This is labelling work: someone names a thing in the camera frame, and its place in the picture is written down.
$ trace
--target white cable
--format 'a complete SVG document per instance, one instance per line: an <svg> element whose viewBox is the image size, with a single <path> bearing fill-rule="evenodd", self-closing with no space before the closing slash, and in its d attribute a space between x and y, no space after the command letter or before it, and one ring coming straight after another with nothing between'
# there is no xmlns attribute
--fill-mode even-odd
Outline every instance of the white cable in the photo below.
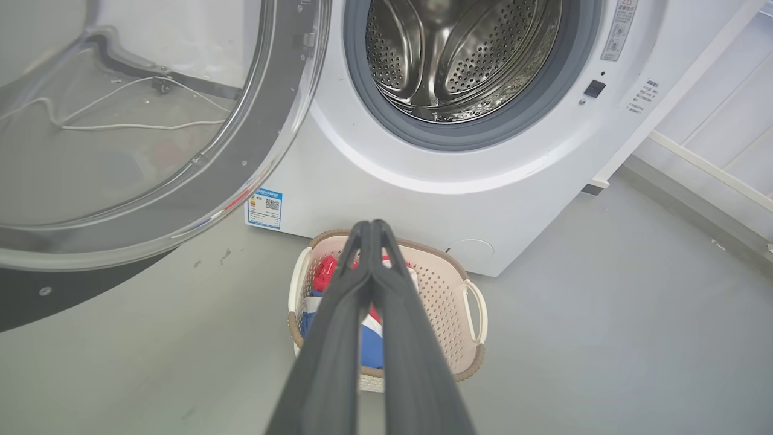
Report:
<svg viewBox="0 0 773 435"><path fill-rule="evenodd" d="M220 108L220 109L222 109L224 111L230 112L229 109L226 109L225 107L217 104L215 101L212 101L209 98L205 97L204 95L202 95L198 91L194 91L190 87L187 87L184 84L179 83L176 80L173 80L173 79L168 78L168 77L145 77L145 78L141 78L139 80L132 81L131 83L127 83L127 84L119 87L118 89L112 91L110 94L107 94L107 95L103 96L102 98L99 98L99 99L97 99L95 101L92 101L91 103L83 106L81 109L76 110L72 114L66 116L61 121L57 121L56 118L54 117L54 114L53 114L53 101L51 101L48 98L37 98L35 100L32 100L32 101L24 104L22 107L17 108L15 110L12 110L12 111L4 114L3 116L0 116L0 121L6 119L7 117L9 117L9 116L11 116L11 115L13 115L13 114L15 114L15 113L17 113L19 111L24 110L25 108L29 107L32 104L43 103L46 106L46 111L48 112L49 120L54 125L56 125L57 127L61 128L62 130L99 131L99 130L112 130L112 129L116 129L116 128L148 128L148 129L151 129L151 130L169 130L169 131L171 131L171 130L178 130L180 128L191 127L193 125L216 125L216 124L223 124L225 122L225 119L220 120L220 121L196 121L196 122L188 122L187 124L173 125L171 127L167 127L167 126L164 126L164 125L144 125L144 124L88 125L88 126L83 126L83 127L73 127L73 126L67 125L67 123L72 121L73 118L77 117L78 115L80 115L84 111L92 108L94 105L104 101L106 98L109 98L110 96L114 95L116 92L120 91L121 89L123 89L123 88L125 88L125 87L127 87L129 85L132 85L132 84L135 84L135 83L139 83L141 81L152 80L154 78L171 81L172 83L174 83L174 84L176 84L176 85L178 85L180 87L184 87L185 89L187 89L187 90L193 92L194 94L200 96L204 100L208 101L210 104L213 104L213 105L217 106L218 108Z"/></svg>

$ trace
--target baseboard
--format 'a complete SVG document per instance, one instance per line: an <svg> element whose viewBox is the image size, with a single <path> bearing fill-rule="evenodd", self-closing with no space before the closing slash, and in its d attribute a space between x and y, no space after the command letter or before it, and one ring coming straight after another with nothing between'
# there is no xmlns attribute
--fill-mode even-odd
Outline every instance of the baseboard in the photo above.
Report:
<svg viewBox="0 0 773 435"><path fill-rule="evenodd" d="M631 156L616 173L636 190L709 235L748 268L773 283L773 253L768 241L710 202Z"/></svg>

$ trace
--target plastic laundry basket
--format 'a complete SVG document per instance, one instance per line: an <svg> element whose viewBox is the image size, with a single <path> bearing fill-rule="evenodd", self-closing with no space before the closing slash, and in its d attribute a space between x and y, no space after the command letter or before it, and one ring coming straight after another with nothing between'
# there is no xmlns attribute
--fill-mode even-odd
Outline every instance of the plastic laundry basket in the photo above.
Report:
<svg viewBox="0 0 773 435"><path fill-rule="evenodd" d="M317 266L327 255L338 258L348 237L347 230L328 231L319 235L301 252L295 263L288 299L288 326L295 342L296 356L303 346L301 304L311 294ZM448 254L402 239L397 239L397 242L403 257L418 275L421 302L451 367L451 373L454 374L454 380L464 381L474 375L483 363L483 342L489 328L483 295L467 277L465 270ZM478 302L480 325L477 337L467 301L468 290ZM360 369L359 388L363 391L383 392L383 369Z"/></svg>

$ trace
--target washing machine door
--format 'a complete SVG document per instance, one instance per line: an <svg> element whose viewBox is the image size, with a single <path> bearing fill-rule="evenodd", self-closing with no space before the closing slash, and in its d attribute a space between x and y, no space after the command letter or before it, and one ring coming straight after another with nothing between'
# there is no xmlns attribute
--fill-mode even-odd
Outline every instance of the washing machine door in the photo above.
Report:
<svg viewBox="0 0 773 435"><path fill-rule="evenodd" d="M238 208L305 116L327 1L0 6L0 266L134 262Z"/></svg>

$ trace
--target basket handle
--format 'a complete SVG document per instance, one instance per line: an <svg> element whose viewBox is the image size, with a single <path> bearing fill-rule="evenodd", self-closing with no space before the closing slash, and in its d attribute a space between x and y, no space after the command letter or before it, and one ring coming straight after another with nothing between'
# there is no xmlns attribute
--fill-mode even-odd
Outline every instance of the basket handle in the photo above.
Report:
<svg viewBox="0 0 773 435"><path fill-rule="evenodd" d="M467 289L472 291L472 295L475 296L475 301L478 303L478 336L475 336L475 328L472 326L472 314L470 313L470 303L467 301L467 290L465 290L465 308L467 309L467 321L470 323L470 334L472 340L476 344L483 344L485 342L486 335L489 334L489 311L485 307L485 300L478 286L472 283L469 279L465 279L463 282Z"/></svg>
<svg viewBox="0 0 773 435"><path fill-rule="evenodd" d="M308 246L301 251L298 256L298 260L295 262L295 268L292 271L292 279L290 280L290 296L288 297L288 313L292 313L298 309L298 295L303 294L303 280L306 277L308 271L308 264L312 257L312 247Z"/></svg>

